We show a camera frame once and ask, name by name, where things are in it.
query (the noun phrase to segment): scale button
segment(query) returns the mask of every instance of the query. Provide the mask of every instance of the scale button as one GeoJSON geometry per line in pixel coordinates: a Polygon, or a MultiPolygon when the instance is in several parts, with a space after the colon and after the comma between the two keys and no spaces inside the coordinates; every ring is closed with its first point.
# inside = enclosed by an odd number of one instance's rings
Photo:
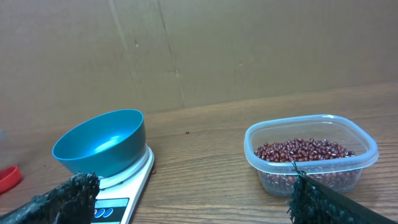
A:
{"type": "Polygon", "coordinates": [[[105,213],[105,209],[101,209],[101,210],[99,210],[99,211],[94,215],[94,217],[95,217],[95,218],[99,218],[99,217],[101,217],[104,213],[105,213]]]}
{"type": "Polygon", "coordinates": [[[113,212],[113,208],[108,209],[105,213],[104,213],[104,218],[110,216],[113,212]]]}

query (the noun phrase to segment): scale display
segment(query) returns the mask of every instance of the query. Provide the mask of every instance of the scale display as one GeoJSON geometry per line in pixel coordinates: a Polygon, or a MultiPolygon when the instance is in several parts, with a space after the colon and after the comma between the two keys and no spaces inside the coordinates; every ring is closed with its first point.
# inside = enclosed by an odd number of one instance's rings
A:
{"type": "Polygon", "coordinates": [[[129,198],[97,200],[91,224],[120,224],[128,203],[129,198]]]}

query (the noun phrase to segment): black textured object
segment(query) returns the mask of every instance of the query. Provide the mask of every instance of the black textured object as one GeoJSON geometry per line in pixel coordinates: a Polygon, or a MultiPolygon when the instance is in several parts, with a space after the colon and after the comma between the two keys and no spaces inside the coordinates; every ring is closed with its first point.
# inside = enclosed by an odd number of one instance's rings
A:
{"type": "Polygon", "coordinates": [[[35,196],[0,217],[0,224],[90,224],[100,180],[95,173],[77,173],[68,182],[35,196]]]}
{"type": "Polygon", "coordinates": [[[396,222],[309,178],[293,162],[298,178],[294,184],[290,219],[294,224],[392,224],[396,222]]]}

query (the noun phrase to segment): blue bowl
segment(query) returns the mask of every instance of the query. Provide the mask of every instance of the blue bowl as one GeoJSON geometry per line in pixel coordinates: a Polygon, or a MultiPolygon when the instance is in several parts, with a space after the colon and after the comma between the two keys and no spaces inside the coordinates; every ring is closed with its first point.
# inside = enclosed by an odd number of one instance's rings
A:
{"type": "Polygon", "coordinates": [[[92,118],[55,143],[52,155],[73,173],[114,175],[145,153],[144,115],[118,110],[92,118]]]}

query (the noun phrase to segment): plastic bowl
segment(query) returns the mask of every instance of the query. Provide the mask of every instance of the plastic bowl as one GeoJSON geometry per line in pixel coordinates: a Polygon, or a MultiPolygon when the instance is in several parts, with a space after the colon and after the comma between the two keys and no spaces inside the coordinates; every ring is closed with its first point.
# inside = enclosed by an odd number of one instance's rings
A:
{"type": "Polygon", "coordinates": [[[92,118],[67,132],[52,154],[76,173],[114,175],[145,153],[144,115],[138,110],[118,110],[92,118]]]}
{"type": "Polygon", "coordinates": [[[362,169],[379,157],[375,140],[340,116],[320,114],[257,123],[246,131],[244,152],[258,170],[263,188],[271,195],[289,196],[297,173],[291,162],[267,162],[255,156],[254,151],[265,142],[286,142],[294,138],[327,139],[355,152],[354,157],[296,163],[298,169],[337,192],[353,190],[362,169]]]}

